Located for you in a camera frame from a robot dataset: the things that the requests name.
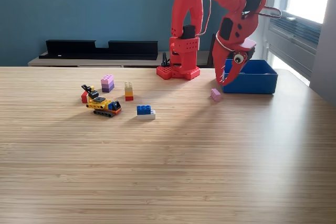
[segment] metal clip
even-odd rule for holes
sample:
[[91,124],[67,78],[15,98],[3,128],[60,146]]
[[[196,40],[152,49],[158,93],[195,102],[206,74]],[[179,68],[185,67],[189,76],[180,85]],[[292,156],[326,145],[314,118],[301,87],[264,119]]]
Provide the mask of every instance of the metal clip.
[[282,16],[282,13],[278,8],[265,6],[263,9],[275,10],[279,13],[279,15],[271,15],[271,14],[264,14],[264,13],[257,13],[257,14],[260,15],[260,16],[268,17],[268,18],[281,18],[281,16]]

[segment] pink lego brick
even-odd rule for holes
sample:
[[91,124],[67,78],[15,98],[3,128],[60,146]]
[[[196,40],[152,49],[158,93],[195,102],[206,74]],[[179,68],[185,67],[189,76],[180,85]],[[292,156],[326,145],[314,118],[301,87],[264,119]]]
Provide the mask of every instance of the pink lego brick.
[[107,84],[108,85],[113,81],[113,75],[112,74],[107,74],[100,81],[101,81],[101,84]]
[[211,97],[216,102],[219,102],[221,100],[221,93],[217,89],[211,89]]

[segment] white lego brick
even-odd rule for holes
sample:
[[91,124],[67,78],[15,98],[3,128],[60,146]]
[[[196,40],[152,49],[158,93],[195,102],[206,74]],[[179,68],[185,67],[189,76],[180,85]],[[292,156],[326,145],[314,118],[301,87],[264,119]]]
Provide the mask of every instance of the white lego brick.
[[138,119],[138,120],[154,120],[155,119],[155,110],[151,110],[150,115],[137,115],[136,119]]

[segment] red plastic part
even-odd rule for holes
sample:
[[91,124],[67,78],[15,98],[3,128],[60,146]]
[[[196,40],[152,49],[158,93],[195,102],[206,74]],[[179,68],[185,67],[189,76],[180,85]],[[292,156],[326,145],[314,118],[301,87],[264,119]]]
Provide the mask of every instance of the red plastic part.
[[[213,49],[214,65],[216,71],[216,80],[222,83],[224,64],[232,51],[241,55],[246,55],[255,46],[255,42],[247,39],[258,26],[258,13],[265,7],[266,0],[261,0],[257,10],[250,11],[244,18],[242,13],[246,7],[246,0],[215,0],[220,6],[228,10],[228,14],[223,17],[229,18],[233,25],[230,37],[224,40],[218,33],[218,41],[215,41]],[[191,15],[191,25],[195,26],[196,37],[191,39],[180,39],[183,34],[183,22],[187,12]],[[202,0],[175,0],[172,15],[172,37],[170,38],[170,63],[171,67],[163,70],[158,67],[156,73],[163,79],[185,78],[191,80],[200,74],[196,67],[197,51],[200,39],[197,35],[201,33],[203,21],[203,3]],[[233,62],[233,67],[224,85],[230,83],[238,76],[244,66],[246,59],[237,64]]]
[[159,66],[156,68],[156,74],[164,80],[169,80],[172,77],[172,68]]
[[125,101],[133,101],[134,97],[125,97]]
[[81,96],[82,103],[88,103],[87,95],[88,95],[88,92],[84,91],[84,93]]

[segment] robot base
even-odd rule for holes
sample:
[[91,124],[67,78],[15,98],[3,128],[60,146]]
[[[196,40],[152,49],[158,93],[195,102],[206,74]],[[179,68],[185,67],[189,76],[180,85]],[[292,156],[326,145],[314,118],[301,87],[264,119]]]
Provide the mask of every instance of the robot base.
[[186,80],[192,80],[199,76],[201,73],[200,68],[196,67],[194,70],[185,73],[180,74],[177,71],[173,71],[172,67],[162,67],[159,66],[156,68],[156,74],[160,76],[164,80],[169,80],[170,78],[184,78]]

